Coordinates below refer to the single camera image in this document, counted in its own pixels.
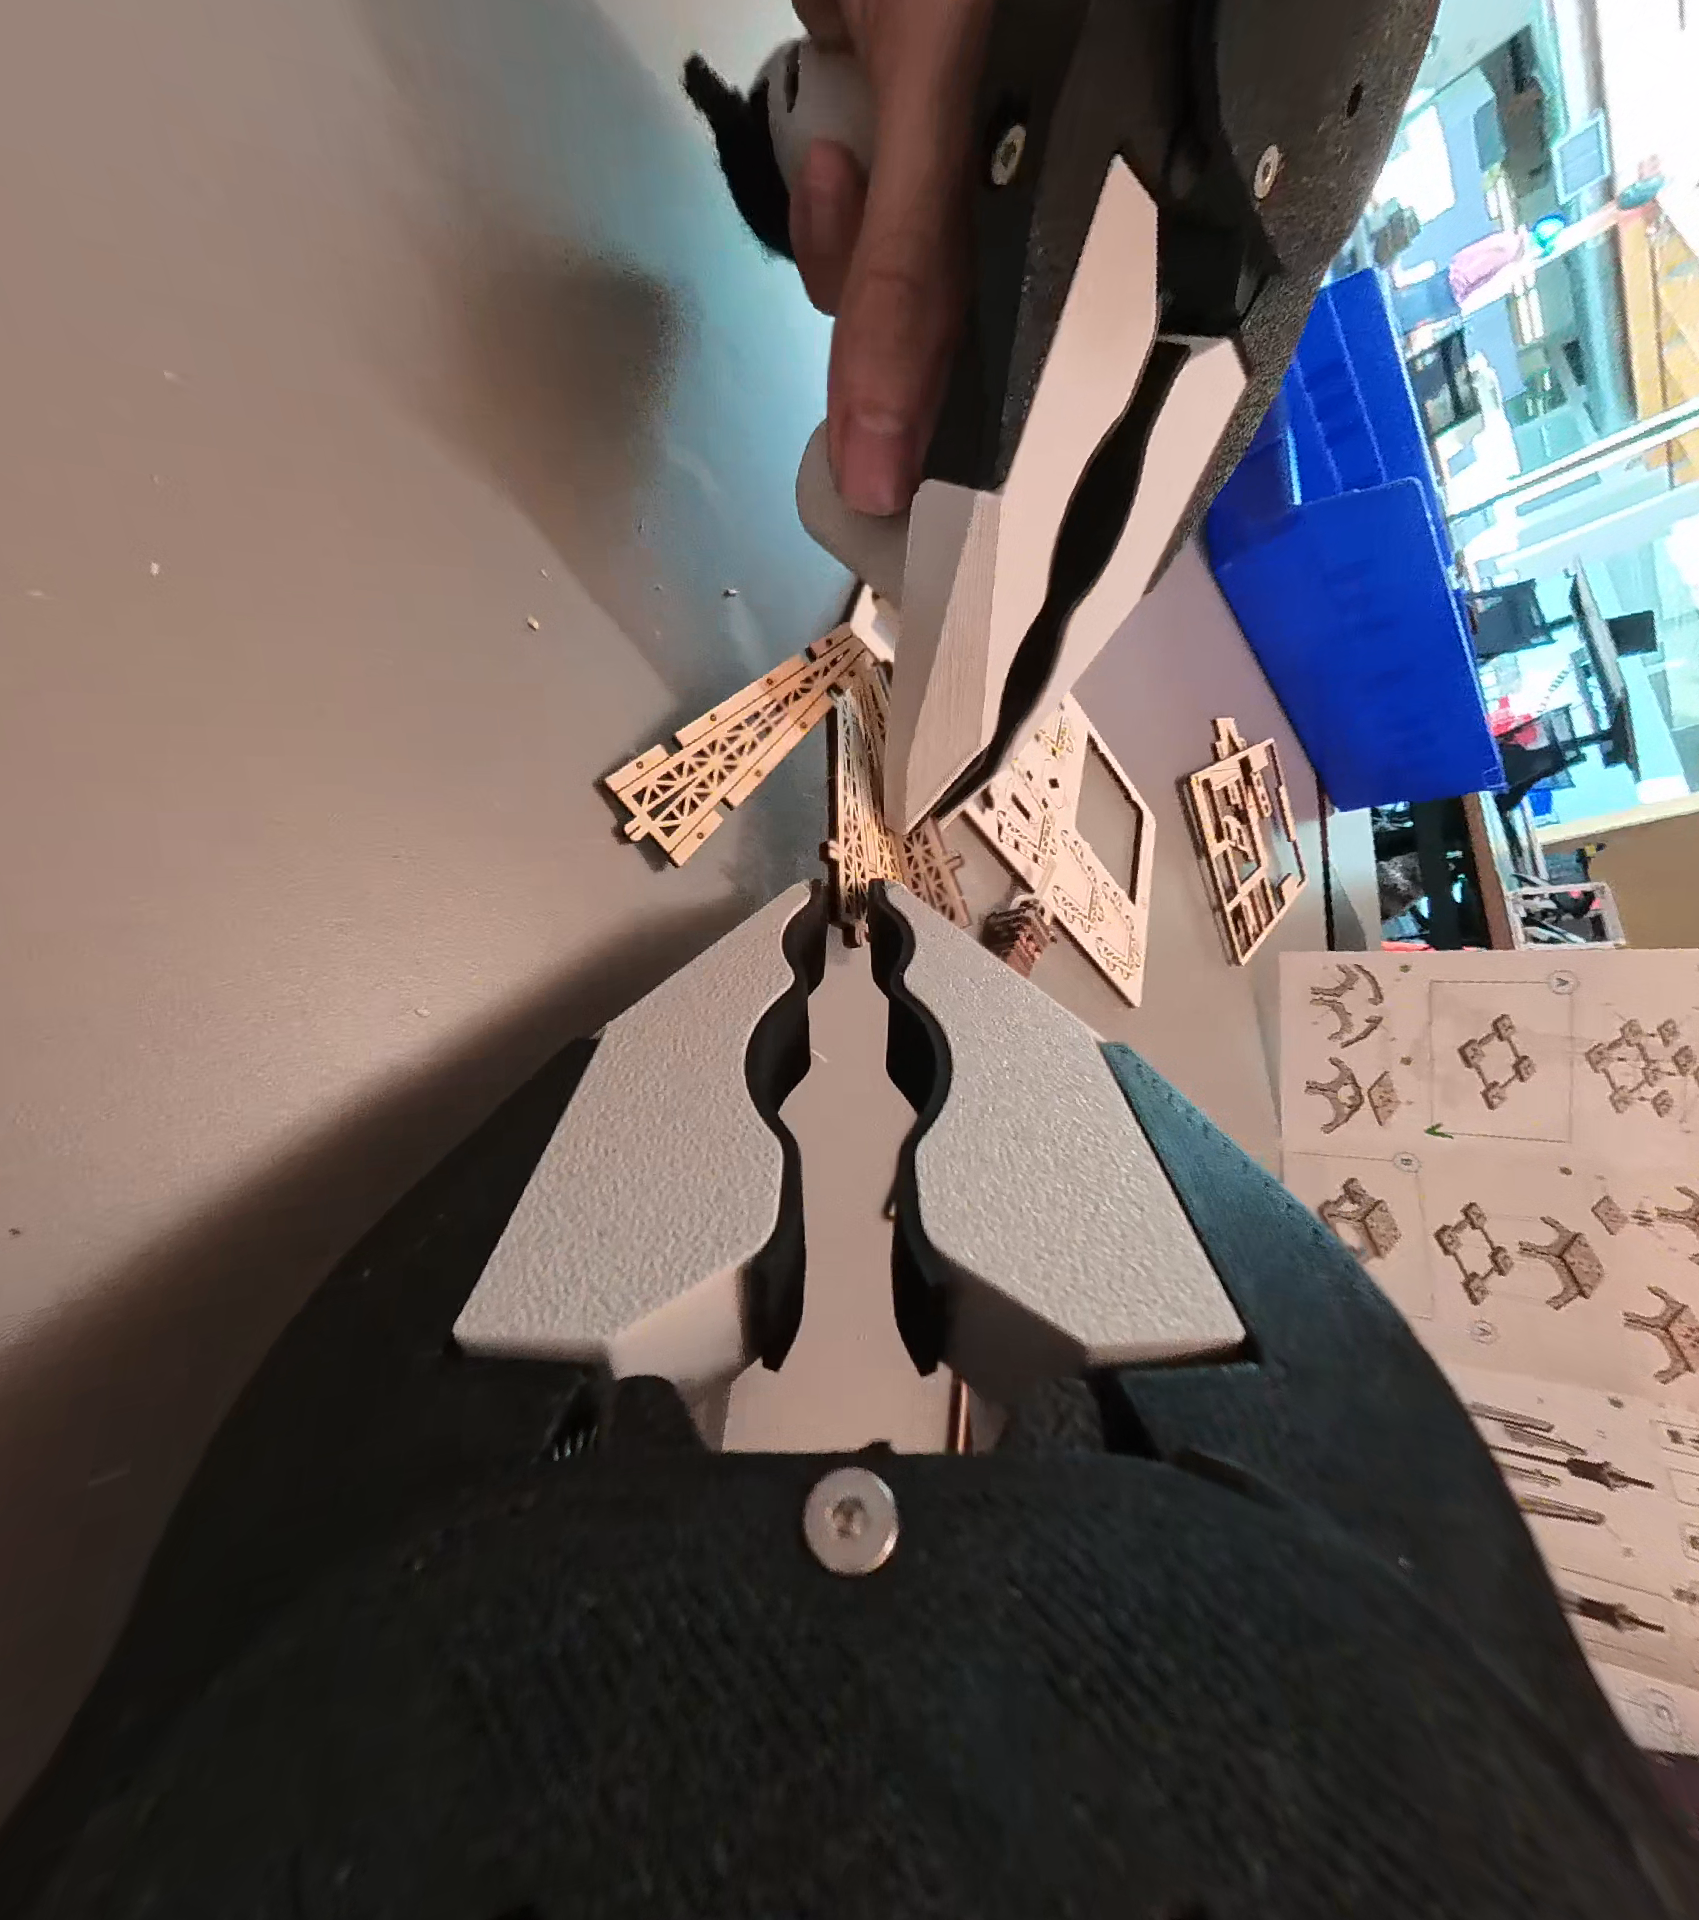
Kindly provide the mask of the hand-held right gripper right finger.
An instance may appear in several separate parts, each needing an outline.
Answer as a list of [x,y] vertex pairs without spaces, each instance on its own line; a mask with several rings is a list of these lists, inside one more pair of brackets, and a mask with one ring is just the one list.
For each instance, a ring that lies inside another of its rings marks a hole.
[[1240,1354],[1232,1307],[1090,1024],[907,887],[870,888],[890,1172],[890,1321],[915,1377],[981,1404],[1109,1367]]

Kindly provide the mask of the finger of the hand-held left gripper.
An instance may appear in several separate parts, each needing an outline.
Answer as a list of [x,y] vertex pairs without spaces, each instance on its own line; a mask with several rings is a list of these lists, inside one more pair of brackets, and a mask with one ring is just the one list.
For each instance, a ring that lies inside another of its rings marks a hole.
[[1041,604],[1005,628],[1005,682],[981,756],[936,789],[930,817],[976,798],[1103,653],[1153,575],[1240,399],[1236,339],[1153,339],[1122,416],[1090,451],[1049,548]]
[[1031,735],[1033,700],[1065,691],[1065,665],[1090,644],[1079,614],[1122,539],[1163,399],[1163,201],[1135,158],[1103,158],[1005,469],[981,489],[930,475],[914,500],[881,728],[890,832],[915,832],[988,779]]

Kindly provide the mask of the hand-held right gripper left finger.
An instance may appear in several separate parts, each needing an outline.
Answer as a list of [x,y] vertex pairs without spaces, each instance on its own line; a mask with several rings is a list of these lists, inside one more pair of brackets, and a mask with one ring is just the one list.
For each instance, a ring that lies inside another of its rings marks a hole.
[[672,1384],[723,1443],[733,1384],[771,1377],[810,1307],[810,995],[815,887],[784,887],[585,1042],[452,1354]]

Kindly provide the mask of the wooden lattice tower section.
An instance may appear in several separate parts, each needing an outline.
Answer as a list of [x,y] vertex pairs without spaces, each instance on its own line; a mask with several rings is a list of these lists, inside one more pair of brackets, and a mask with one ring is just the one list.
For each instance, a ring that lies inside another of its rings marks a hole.
[[881,708],[890,668],[854,644],[851,668],[831,691],[831,922],[839,949],[870,941],[870,887],[907,887],[960,931],[976,922],[960,898],[960,855],[945,848],[936,825],[890,832],[881,825]]

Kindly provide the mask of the wooden lattice tower panel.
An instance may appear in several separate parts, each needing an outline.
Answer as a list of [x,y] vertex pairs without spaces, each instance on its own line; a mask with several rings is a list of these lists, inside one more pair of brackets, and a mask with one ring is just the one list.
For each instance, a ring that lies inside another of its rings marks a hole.
[[739,682],[723,706],[700,708],[673,737],[617,765],[601,797],[622,805],[622,837],[691,861],[713,832],[748,805],[756,779],[831,721],[861,653],[854,628],[831,628],[802,653]]

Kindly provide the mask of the grey desk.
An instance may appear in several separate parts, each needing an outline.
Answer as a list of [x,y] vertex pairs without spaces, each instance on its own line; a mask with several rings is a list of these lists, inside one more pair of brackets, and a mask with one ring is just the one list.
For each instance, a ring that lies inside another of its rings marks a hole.
[[810,875],[591,789],[822,635],[795,5],[0,5],[0,1826],[302,1289]]

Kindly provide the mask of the person's left hand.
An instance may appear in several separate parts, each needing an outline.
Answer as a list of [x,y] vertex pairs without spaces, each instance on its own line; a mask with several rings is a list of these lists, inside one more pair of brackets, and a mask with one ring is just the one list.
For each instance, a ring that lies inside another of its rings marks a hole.
[[861,520],[914,508],[968,280],[968,174],[988,0],[795,0],[870,83],[876,154],[815,144],[795,182],[795,266],[831,339],[831,469]]

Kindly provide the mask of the blue plastic bin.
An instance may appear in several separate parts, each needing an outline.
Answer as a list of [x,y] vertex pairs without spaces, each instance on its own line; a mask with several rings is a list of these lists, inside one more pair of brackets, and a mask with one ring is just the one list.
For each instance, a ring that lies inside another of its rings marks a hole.
[[1284,419],[1297,505],[1423,486],[1431,508],[1445,520],[1378,266],[1330,273],[1315,299],[1284,376]]
[[1431,486],[1297,505],[1240,463],[1208,505],[1208,575],[1330,805],[1506,789]]

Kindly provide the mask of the wooden part sheet with window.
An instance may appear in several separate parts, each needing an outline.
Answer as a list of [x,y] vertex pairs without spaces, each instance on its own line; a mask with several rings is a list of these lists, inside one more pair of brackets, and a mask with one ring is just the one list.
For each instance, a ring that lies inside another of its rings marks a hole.
[[[1103,772],[1135,805],[1117,861],[1079,832],[1084,772]],[[960,805],[996,861],[1049,912],[1058,931],[1138,1006],[1148,912],[1153,912],[1153,805],[1096,737],[1079,700],[1065,700],[1031,745]]]

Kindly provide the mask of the black computer monitor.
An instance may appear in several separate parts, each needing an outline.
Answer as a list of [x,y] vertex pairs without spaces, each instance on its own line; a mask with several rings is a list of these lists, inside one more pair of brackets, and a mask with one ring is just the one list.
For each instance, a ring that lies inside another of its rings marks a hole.
[[1582,735],[1582,745],[1598,745],[1599,765],[1627,765],[1627,779],[1635,779],[1644,756],[1635,756],[1627,682],[1620,682],[1609,614],[1598,608],[1589,563],[1568,575],[1568,614],[1575,614],[1575,635],[1582,635],[1582,653],[1589,653],[1589,691],[1582,700],[1598,708],[1598,735]]

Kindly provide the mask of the printed instruction sheet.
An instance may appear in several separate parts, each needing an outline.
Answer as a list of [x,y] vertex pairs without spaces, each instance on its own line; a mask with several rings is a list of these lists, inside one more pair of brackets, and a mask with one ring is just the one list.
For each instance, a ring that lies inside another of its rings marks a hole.
[[1292,951],[1277,1124],[1627,1734],[1699,1751],[1699,951]]

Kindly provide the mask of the light wooden table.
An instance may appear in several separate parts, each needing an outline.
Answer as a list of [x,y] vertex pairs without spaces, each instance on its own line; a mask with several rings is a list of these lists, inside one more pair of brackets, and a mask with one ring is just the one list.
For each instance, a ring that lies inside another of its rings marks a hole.
[[1699,797],[1553,825],[1537,848],[1589,855],[1620,912],[1620,949],[1699,949]]

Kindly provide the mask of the wooden cut-out part frame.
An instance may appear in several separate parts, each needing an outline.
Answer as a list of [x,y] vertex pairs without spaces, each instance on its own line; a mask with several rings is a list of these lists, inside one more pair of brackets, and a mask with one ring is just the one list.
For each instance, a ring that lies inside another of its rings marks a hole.
[[1240,737],[1236,721],[1208,728],[1208,765],[1178,779],[1203,898],[1225,959],[1247,970],[1284,912],[1302,898],[1302,845],[1284,797],[1277,737]]

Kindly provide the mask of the black metal frame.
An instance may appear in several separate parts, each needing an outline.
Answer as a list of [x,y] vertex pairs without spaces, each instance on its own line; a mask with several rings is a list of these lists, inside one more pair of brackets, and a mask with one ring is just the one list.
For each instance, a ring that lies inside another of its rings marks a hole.
[[1498,797],[1388,798],[1376,832],[1378,931],[1431,951],[1509,951]]

